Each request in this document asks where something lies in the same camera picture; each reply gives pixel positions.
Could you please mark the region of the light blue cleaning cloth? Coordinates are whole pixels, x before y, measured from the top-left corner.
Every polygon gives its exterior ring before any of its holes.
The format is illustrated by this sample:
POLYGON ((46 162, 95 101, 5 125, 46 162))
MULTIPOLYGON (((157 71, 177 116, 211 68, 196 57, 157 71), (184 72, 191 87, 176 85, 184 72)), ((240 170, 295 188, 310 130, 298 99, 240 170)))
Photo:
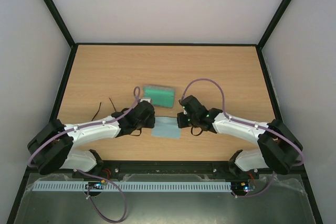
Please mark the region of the light blue cleaning cloth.
POLYGON ((178 127, 177 118, 156 116, 151 135, 154 137, 179 139, 181 137, 181 129, 178 127))

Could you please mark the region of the black sunglasses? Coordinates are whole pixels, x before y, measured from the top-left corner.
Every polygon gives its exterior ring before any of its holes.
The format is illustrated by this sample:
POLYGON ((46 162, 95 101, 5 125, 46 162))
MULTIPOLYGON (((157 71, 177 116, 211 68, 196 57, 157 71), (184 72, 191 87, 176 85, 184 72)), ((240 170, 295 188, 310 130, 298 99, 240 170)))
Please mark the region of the black sunglasses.
POLYGON ((116 106, 114 105, 111 97, 108 97, 108 101, 99 102, 98 109, 93 115, 91 121, 100 119, 101 117, 104 117, 106 115, 111 115, 112 113, 116 111, 117 111, 116 106))

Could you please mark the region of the grey glasses case green lining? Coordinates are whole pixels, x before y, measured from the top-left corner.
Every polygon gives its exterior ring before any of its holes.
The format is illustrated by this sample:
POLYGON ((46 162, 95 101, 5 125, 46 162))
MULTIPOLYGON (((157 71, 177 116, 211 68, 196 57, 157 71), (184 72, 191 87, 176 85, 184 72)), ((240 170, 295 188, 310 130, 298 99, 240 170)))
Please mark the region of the grey glasses case green lining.
POLYGON ((153 106, 172 108, 174 105, 175 89, 170 87, 144 85, 142 100, 149 100, 153 106))

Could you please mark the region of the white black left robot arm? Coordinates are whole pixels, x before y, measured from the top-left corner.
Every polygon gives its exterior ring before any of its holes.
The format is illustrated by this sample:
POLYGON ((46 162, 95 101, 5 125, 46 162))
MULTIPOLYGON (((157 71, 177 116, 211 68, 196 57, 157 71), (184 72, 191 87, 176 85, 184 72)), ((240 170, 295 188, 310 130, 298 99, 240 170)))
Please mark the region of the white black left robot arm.
POLYGON ((62 124, 59 119, 53 119, 28 143, 28 165, 37 168, 41 175, 49 175, 59 169, 99 175, 104 166, 103 160, 97 151, 81 151, 80 146, 105 138, 133 135, 143 128, 154 128, 154 124, 154 107, 145 100, 132 108, 87 123, 62 124))

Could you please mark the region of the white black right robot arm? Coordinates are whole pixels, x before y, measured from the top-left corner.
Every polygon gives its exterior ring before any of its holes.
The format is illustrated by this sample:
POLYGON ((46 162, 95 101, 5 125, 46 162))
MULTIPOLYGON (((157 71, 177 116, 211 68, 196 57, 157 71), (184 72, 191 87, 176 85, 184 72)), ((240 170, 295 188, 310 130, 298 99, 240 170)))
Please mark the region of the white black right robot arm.
POLYGON ((229 172, 236 178, 263 168, 287 175, 292 167, 302 164, 303 146, 280 120, 254 122, 220 109, 208 110, 192 95, 179 103, 183 108, 183 112, 177 115, 179 128, 199 128, 201 132, 231 135, 256 145, 254 150, 237 150, 230 158, 229 172))

